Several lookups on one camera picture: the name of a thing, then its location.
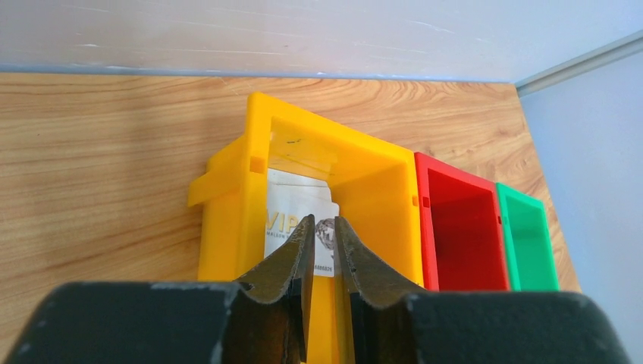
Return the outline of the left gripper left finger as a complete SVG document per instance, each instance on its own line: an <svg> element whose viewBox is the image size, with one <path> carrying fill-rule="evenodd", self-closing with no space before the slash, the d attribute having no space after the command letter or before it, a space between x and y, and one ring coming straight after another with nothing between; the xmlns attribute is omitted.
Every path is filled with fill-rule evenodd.
<svg viewBox="0 0 643 364"><path fill-rule="evenodd" d="M229 282L71 282L36 307L9 363L301 363L315 219Z"/></svg>

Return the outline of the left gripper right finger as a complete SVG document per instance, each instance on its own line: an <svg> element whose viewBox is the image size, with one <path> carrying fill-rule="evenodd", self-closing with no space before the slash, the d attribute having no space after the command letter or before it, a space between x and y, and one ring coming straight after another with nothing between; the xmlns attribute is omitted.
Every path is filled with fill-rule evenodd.
<svg viewBox="0 0 643 364"><path fill-rule="evenodd" d="M566 291L433 292L334 220L342 363L628 363L609 319Z"/></svg>

